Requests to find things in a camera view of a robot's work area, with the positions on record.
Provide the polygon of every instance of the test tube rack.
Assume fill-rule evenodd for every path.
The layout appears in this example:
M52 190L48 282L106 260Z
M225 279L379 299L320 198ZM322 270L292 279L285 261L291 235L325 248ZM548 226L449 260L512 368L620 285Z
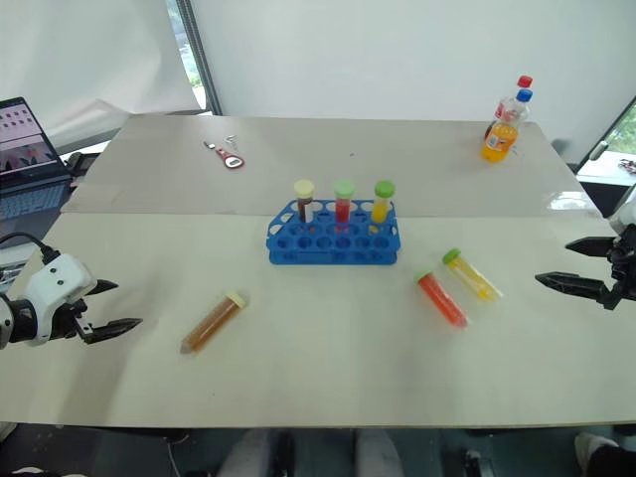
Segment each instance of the test tube rack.
M387 220L371 221L373 201L351 201L347 224L336 222L334 201L313 201L313 221L300 222L296 201L267 228L269 261L277 265L391 265L398 259L399 229L391 203Z

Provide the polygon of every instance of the red bottle cap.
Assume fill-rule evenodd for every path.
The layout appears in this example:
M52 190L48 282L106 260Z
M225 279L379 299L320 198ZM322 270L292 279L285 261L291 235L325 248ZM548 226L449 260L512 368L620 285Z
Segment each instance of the red bottle cap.
M530 85L532 83L533 83L532 77L522 76L522 77L519 77L519 80L517 81L517 86L518 87L530 87Z

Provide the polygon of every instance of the laptop screen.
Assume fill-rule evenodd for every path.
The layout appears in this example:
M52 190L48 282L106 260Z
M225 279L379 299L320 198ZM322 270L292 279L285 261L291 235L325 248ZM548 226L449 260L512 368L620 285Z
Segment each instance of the laptop screen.
M0 185L18 186L67 171L23 98L0 101Z

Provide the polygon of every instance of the white backdrop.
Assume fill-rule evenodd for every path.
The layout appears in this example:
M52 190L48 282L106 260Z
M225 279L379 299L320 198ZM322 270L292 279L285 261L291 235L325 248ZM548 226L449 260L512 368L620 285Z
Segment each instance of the white backdrop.
M25 96L57 146L199 109L163 0L2 0L0 32L0 98Z
M636 94L634 0L193 0L225 113L487 120L522 74L578 162Z

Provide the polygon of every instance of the test tube with brown liquid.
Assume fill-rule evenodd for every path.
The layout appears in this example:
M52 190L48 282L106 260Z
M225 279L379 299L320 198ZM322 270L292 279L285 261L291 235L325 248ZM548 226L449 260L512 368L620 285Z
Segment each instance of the test tube with brown liquid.
M181 353L187 355L200 351L219 329L235 316L247 302L237 293L226 293L219 303L181 343Z

